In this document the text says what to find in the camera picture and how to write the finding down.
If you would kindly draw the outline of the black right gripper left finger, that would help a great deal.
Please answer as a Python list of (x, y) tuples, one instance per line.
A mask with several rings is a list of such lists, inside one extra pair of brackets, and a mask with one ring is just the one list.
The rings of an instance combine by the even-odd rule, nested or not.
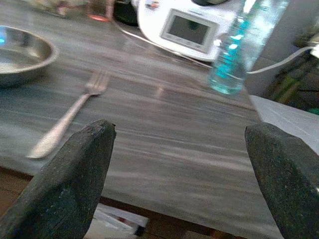
[(82, 239), (108, 172), (115, 125), (104, 119), (74, 133), (0, 219), (3, 239)]

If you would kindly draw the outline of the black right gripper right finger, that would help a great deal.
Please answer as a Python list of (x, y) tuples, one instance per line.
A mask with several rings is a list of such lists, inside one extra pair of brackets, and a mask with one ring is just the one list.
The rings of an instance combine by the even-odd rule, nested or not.
[(319, 237), (319, 156), (302, 139), (269, 123), (247, 126), (247, 152), (285, 239)]

